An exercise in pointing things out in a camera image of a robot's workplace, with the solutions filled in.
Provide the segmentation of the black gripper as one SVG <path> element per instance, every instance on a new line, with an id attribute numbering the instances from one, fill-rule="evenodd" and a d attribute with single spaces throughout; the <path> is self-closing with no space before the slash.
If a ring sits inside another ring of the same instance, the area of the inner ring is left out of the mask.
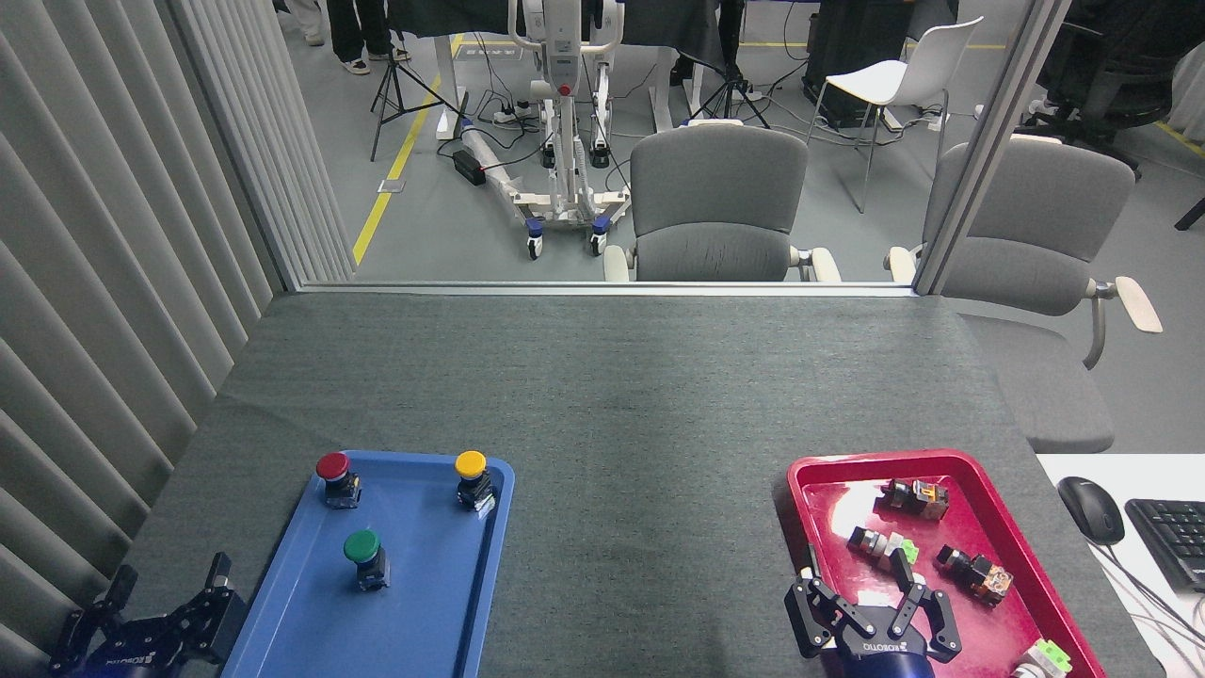
<path id="1" fill-rule="evenodd" d="M 909 642 L 856 643 L 856 649 L 862 649 L 862 653 L 850 653 L 836 645 L 825 648 L 830 639 L 841 635 L 841 626 L 853 627 L 862 638 L 872 638 L 872 621 L 823 580 L 819 574 L 821 559 L 815 546 L 806 546 L 806 554 L 809 568 L 801 568 L 797 582 L 788 588 L 786 611 L 795 631 L 800 655 L 805 659 L 819 655 L 827 677 L 934 677 L 934 667 L 928 656 L 937 661 L 952 661 L 962 652 L 963 644 L 947 592 L 916 580 L 907 554 L 901 548 L 890 553 L 890 572 L 904 592 L 890 620 L 890 639 L 903 638 L 911 627 L 917 608 L 921 608 L 931 633 L 928 648 L 922 643 Z"/>
<path id="2" fill-rule="evenodd" d="M 216 553 L 202 590 L 178 606 L 174 621 L 155 617 L 120 625 L 139 577 L 120 565 L 102 597 L 67 614 L 49 653 L 49 674 L 70 676 L 86 665 L 86 677 L 180 677 L 190 660 L 225 662 L 249 613 L 230 584 L 230 567 L 233 560 Z M 106 638 L 87 659 L 98 631 Z"/>

